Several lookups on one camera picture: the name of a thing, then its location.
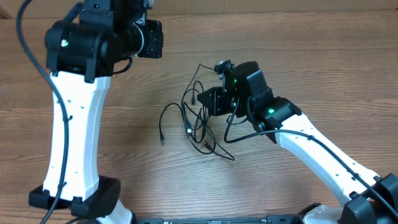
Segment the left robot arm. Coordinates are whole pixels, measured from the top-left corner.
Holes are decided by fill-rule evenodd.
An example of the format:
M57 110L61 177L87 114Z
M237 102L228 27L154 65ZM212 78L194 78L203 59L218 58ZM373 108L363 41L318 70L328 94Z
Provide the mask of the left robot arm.
M47 31L47 61L38 69L53 91L52 150L43 184L29 193L31 206L67 208L87 223L136 221L120 201L120 180L99 175L97 149L115 64L162 56L162 24L147 18L153 5L79 2Z

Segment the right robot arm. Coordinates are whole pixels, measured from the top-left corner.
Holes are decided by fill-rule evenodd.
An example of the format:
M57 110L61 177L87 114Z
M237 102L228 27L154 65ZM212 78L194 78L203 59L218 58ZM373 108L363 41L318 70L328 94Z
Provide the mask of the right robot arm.
M397 223L397 176L381 177L344 153L325 137L290 100L274 96L257 62L229 60L214 71L223 84L197 96L212 116L247 117L255 132L243 141L266 135L299 158L330 190L339 207L314 203L284 223Z

